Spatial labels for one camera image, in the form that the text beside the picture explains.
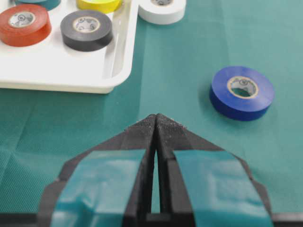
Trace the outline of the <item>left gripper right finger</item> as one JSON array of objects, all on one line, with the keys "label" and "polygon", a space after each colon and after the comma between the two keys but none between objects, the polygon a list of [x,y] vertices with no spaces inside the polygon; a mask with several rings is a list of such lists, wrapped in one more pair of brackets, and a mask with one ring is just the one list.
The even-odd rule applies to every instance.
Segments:
[{"label": "left gripper right finger", "polygon": [[270,202],[247,163],[156,116],[160,210],[173,227],[271,227]]}]

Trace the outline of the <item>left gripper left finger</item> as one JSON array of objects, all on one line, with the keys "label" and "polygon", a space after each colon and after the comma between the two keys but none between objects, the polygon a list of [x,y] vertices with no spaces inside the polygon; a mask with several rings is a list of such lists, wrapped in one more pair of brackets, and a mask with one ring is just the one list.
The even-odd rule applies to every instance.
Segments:
[{"label": "left gripper left finger", "polygon": [[64,163],[41,198],[40,227],[138,227],[151,210],[156,116]]}]

